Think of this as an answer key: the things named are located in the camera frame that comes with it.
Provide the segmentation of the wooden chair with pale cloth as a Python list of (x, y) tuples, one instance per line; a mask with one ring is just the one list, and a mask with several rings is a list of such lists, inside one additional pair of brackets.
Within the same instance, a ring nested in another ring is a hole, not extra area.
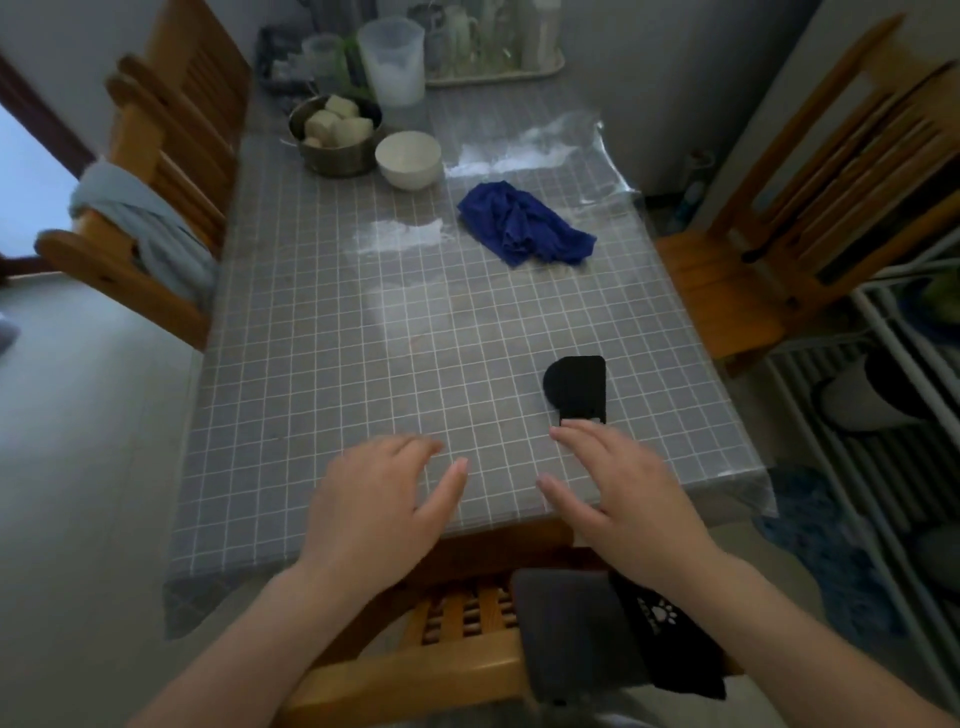
[[(182, 93), (169, 88), (147, 65), (146, 58), (123, 55), (105, 86), (117, 117), (112, 146), (100, 160), (137, 176), (169, 203), (219, 263), (238, 174), (238, 149), (231, 151)], [(45, 229), (36, 237), (33, 247), (44, 261), (194, 349), (204, 348), (211, 313), (202, 313), (151, 277), (136, 242), (105, 217), (85, 211), (77, 220), (70, 219), (70, 229)]]

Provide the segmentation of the small clear plastic cup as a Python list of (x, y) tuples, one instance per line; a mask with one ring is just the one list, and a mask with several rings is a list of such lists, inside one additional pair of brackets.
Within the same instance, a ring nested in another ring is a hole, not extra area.
[(349, 85), (345, 42), (332, 32), (308, 35), (301, 51), (309, 74), (309, 85), (316, 95), (333, 95)]

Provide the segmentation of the person's right forearm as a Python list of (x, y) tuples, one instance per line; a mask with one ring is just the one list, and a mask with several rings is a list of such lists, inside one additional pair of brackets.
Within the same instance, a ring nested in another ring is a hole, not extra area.
[(960, 728), (960, 719), (719, 550), (662, 593), (738, 662), (791, 728)]

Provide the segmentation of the pale blue cloth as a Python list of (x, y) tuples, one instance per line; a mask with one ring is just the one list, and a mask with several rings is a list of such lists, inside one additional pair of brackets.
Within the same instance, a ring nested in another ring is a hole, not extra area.
[(210, 314), (220, 265), (186, 219), (137, 176), (107, 160), (80, 175), (68, 205), (99, 213), (136, 244), (144, 270), (176, 297)]

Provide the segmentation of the brown door frame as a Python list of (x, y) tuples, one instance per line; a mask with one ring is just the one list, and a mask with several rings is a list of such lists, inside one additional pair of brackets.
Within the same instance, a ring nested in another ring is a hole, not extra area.
[(46, 151), (79, 178), (95, 154), (0, 53), (0, 106)]

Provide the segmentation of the person's right hand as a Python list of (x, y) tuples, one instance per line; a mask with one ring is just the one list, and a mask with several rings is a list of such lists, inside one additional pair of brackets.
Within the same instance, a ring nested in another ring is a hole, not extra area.
[(588, 419), (566, 419), (550, 437), (585, 468), (599, 492), (601, 529), (573, 529), (618, 573), (671, 600), (723, 560), (701, 516), (651, 448)]

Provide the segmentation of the black paw print cloth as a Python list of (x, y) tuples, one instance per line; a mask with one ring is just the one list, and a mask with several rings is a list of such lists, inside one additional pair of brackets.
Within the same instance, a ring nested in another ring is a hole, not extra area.
[(727, 699), (721, 646), (670, 599), (618, 571), (608, 575), (652, 684), (678, 695)]

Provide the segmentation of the steel mixing bowl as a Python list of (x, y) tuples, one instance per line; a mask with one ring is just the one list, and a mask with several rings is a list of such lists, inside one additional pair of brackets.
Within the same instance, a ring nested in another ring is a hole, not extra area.
[(288, 129), (294, 147), (300, 152), (308, 168), (326, 178), (352, 178), (373, 172), (378, 166), (375, 152), (386, 133), (380, 108), (374, 102), (356, 100), (361, 117), (367, 118), (373, 124), (369, 138), (352, 146), (337, 148), (318, 147), (306, 142), (308, 118), (321, 111), (329, 98), (326, 95), (315, 96), (301, 101), (293, 108), (288, 119)]

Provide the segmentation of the clear plastic measuring jug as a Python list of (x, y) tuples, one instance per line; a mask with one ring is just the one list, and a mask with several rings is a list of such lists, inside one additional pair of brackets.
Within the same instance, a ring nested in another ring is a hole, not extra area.
[(366, 79), (382, 109), (424, 101), (425, 37), (420, 24), (402, 16), (378, 18), (357, 31)]

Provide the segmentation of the white ceramic bowl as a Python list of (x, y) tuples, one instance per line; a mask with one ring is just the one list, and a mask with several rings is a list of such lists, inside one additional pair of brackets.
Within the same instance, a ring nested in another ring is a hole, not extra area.
[(384, 137), (374, 158), (385, 180), (403, 191), (429, 188), (444, 174), (441, 144), (419, 130), (401, 130)]

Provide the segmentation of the wooden chair with dark cloths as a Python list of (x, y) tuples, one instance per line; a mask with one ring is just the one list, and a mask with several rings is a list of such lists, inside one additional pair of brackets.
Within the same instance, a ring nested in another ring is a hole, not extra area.
[(510, 588), (521, 569), (611, 572), (555, 517), (443, 539), (318, 656), (273, 725), (368, 728), (509, 699), (581, 700), (534, 698)]

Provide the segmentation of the crumpled blue cloth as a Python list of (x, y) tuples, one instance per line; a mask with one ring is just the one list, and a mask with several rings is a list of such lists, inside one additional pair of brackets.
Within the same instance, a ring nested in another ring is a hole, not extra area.
[(506, 180), (474, 186), (457, 212), (469, 233), (511, 268), (533, 260), (578, 266), (594, 253), (595, 235)]

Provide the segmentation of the white flour patch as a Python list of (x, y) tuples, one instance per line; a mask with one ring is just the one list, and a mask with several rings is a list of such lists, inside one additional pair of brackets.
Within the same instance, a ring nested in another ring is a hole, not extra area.
[(420, 248), (438, 247), (455, 239), (455, 232), (442, 219), (427, 224), (406, 224), (395, 219), (359, 224), (347, 248), (358, 257), (402, 254)]
[(599, 117), (582, 109), (562, 111), (545, 122), (462, 127), (445, 145), (443, 171), (451, 179), (499, 180), (578, 165), (610, 169), (602, 131)]

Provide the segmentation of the person's left hand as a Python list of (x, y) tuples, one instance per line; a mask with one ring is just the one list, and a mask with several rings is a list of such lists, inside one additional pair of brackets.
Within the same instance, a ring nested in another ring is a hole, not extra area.
[(345, 450), (328, 466), (308, 512), (296, 569), (318, 586), (366, 603), (398, 584), (441, 538), (415, 523), (418, 483), (444, 445), (388, 435)]

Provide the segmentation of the white metal rack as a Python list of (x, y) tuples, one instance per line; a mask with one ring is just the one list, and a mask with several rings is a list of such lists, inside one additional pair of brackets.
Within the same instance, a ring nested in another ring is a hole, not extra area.
[[(799, 339), (766, 365), (900, 613), (960, 717), (960, 224), (916, 260), (855, 289), (856, 334)], [(935, 420), (845, 436), (816, 415), (814, 385), (887, 350)]]

